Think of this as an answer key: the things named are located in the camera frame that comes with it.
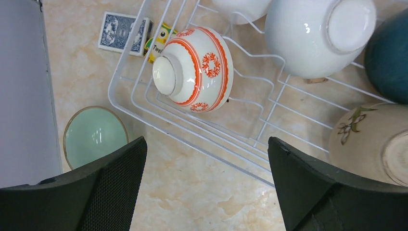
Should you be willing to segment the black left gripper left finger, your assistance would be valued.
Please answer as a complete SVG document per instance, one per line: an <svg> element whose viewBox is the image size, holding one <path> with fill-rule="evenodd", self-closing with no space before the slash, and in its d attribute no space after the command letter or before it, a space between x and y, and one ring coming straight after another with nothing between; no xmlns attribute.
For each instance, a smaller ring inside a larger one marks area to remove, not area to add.
<svg viewBox="0 0 408 231"><path fill-rule="evenodd" d="M147 157L139 137L118 150L35 185L0 191L3 231L128 231Z"/></svg>

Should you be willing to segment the light green celadon bowl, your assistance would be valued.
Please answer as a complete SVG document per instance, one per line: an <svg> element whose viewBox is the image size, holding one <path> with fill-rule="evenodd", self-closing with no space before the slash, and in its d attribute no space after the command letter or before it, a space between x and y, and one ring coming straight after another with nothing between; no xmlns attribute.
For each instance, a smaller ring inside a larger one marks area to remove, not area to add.
<svg viewBox="0 0 408 231"><path fill-rule="evenodd" d="M100 159L129 143L124 123L113 111L88 106L67 123L63 136L65 159L71 170Z"/></svg>

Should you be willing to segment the white orange pattern bowl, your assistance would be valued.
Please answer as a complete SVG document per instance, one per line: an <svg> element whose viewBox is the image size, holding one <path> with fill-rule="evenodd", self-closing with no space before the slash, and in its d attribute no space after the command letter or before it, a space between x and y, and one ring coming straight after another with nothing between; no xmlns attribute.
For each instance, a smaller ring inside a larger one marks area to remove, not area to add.
<svg viewBox="0 0 408 231"><path fill-rule="evenodd" d="M194 26L169 40L153 63L152 76L157 90L180 109L208 113L231 93L233 59L218 32Z"/></svg>

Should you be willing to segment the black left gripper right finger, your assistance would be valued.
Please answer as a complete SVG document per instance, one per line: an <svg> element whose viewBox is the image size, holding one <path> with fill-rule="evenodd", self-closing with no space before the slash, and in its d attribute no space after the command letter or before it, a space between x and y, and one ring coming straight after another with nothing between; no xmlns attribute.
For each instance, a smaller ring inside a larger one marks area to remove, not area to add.
<svg viewBox="0 0 408 231"><path fill-rule="evenodd" d="M407 230L406 187L347 172L277 137L268 158L286 230Z"/></svg>

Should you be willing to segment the large white bowl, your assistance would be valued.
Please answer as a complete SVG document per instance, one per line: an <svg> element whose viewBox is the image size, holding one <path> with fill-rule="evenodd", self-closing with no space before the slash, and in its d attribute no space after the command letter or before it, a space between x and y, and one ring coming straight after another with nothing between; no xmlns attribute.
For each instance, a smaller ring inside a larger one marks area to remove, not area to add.
<svg viewBox="0 0 408 231"><path fill-rule="evenodd" d="M270 53L305 79L328 77L351 64L372 36L372 0L274 0L265 21Z"/></svg>

